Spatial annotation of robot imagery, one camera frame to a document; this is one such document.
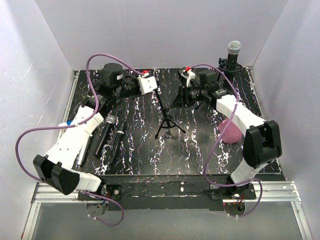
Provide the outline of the tall black foam microphone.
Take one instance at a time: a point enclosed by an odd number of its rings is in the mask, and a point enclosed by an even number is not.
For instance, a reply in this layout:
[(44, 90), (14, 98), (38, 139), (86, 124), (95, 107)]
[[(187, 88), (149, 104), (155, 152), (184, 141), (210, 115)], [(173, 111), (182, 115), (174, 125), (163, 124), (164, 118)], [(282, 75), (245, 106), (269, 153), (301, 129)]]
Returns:
[(113, 141), (113, 146), (112, 146), (112, 150), (109, 156), (109, 163), (114, 166), (116, 159), (119, 155), (119, 151), (120, 151), (120, 147), (121, 147), (121, 143), (123, 141), (124, 135), (126, 133), (127, 130), (127, 122), (126, 121), (122, 121), (118, 124), (118, 127), (116, 129), (116, 135), (115, 135), (115, 139)]

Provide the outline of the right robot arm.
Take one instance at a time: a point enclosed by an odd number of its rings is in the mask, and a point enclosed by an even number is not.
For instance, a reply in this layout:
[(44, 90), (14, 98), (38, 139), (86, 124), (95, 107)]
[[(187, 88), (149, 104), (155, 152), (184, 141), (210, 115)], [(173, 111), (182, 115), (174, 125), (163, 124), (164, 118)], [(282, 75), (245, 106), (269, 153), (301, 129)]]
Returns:
[(230, 125), (234, 125), (244, 137), (242, 161), (233, 171), (226, 184), (215, 184), (217, 188), (226, 188), (227, 195), (237, 199), (245, 192), (244, 186), (255, 178), (256, 174), (282, 155), (280, 127), (274, 120), (267, 121), (239, 102), (234, 86), (221, 87), (212, 70), (199, 73), (200, 83), (190, 67), (180, 69), (178, 77), (181, 84), (171, 108), (191, 107), (202, 101), (227, 118), (221, 130), (223, 136)]

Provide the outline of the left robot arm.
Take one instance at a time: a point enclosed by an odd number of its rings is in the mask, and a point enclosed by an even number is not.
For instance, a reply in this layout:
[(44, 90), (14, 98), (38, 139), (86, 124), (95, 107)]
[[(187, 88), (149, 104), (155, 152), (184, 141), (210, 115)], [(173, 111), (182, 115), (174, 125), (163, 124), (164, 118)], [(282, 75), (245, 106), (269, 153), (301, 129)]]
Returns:
[(71, 122), (75, 127), (66, 129), (44, 155), (36, 155), (33, 165), (40, 180), (62, 194), (85, 190), (95, 200), (101, 200), (107, 193), (102, 180), (91, 173), (74, 171), (74, 161), (120, 99), (143, 93), (143, 75), (126, 73), (120, 64), (107, 63), (94, 78), (93, 89), (84, 97)]

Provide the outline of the black tripod stand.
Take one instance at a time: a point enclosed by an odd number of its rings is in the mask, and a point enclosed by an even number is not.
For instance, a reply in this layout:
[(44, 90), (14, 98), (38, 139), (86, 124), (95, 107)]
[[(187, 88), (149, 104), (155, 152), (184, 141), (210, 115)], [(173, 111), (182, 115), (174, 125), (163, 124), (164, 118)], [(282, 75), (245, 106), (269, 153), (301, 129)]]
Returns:
[(163, 118), (161, 120), (161, 123), (159, 125), (159, 128), (154, 136), (155, 139), (158, 139), (159, 137), (159, 133), (162, 129), (165, 129), (165, 130), (169, 130), (169, 129), (172, 129), (172, 128), (178, 128), (182, 133), (186, 133), (186, 131), (184, 129), (182, 129), (180, 126), (178, 126), (173, 120), (172, 120), (172, 116), (169, 114), (169, 108), (168, 107), (164, 107), (162, 101), (161, 101), (161, 98), (160, 98), (160, 95), (159, 95), (159, 91), (158, 89), (155, 89), (154, 90), (154, 93), (156, 95), (156, 98), (158, 100), (158, 103), (160, 105), (160, 111), (163, 115)]

